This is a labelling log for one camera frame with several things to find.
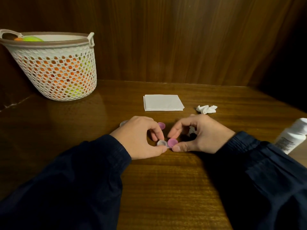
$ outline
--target wooden desk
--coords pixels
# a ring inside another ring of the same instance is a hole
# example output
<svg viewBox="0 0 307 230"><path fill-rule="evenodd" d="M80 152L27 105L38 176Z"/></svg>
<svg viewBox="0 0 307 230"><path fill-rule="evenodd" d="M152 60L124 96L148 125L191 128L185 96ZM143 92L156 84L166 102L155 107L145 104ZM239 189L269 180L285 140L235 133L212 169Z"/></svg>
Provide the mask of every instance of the wooden desk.
<svg viewBox="0 0 307 230"><path fill-rule="evenodd" d="M144 94L178 94L184 111L144 112ZM35 176L62 151L116 129L134 115L167 124L198 105L217 105L210 116L234 131L273 141L307 114L247 87L98 81L77 101L56 102L32 95L0 113L0 198ZM306 154L297 158L305 166ZM167 151L133 161L122 175L118 229L231 229L202 161L192 153Z"/></svg>

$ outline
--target hand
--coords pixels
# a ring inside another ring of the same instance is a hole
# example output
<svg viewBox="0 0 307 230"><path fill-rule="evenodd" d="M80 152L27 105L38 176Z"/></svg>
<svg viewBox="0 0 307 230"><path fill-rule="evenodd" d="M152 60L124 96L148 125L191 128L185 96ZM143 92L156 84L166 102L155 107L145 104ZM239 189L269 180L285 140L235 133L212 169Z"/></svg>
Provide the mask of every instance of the hand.
<svg viewBox="0 0 307 230"><path fill-rule="evenodd" d="M164 140L158 123L149 117L134 116L110 135L117 139L127 150L133 160L160 156L167 150L166 146L150 146L147 131L150 130L153 141Z"/></svg>
<svg viewBox="0 0 307 230"><path fill-rule="evenodd" d="M191 115L179 120L168 134L169 138L176 139L181 132L188 133L189 126L195 127L195 140L179 142L174 145L174 152L202 151L216 153L235 134L234 131L210 118L208 115Z"/></svg>

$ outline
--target fingernail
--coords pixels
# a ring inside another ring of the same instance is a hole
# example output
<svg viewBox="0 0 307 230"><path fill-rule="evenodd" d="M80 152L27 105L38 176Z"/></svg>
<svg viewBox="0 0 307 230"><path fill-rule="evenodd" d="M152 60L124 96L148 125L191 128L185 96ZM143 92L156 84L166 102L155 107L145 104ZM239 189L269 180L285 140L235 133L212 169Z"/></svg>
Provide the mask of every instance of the fingernail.
<svg viewBox="0 0 307 230"><path fill-rule="evenodd" d="M172 150L174 152L180 152L180 147L178 145L175 145L174 147L172 147Z"/></svg>

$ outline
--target solution bottle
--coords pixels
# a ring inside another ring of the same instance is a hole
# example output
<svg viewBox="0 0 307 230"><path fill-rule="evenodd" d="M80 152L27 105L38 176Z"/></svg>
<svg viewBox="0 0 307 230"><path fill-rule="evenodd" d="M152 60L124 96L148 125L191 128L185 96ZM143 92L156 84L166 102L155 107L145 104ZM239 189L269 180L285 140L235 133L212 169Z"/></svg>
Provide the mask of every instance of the solution bottle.
<svg viewBox="0 0 307 230"><path fill-rule="evenodd" d="M307 118L297 119L294 124L286 128L275 140L275 146L285 154L289 154L306 139Z"/></svg>

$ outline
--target white mesh basket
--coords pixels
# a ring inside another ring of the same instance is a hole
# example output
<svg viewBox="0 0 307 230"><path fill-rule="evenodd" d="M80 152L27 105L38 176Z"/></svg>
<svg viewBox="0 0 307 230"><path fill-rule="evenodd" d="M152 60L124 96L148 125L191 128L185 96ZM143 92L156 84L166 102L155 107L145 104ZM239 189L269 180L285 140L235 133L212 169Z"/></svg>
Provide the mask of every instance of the white mesh basket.
<svg viewBox="0 0 307 230"><path fill-rule="evenodd" d="M36 36L43 42L3 39L4 33ZM69 101L96 88L94 33L25 32L0 30L0 42L9 50L33 85L47 98Z"/></svg>

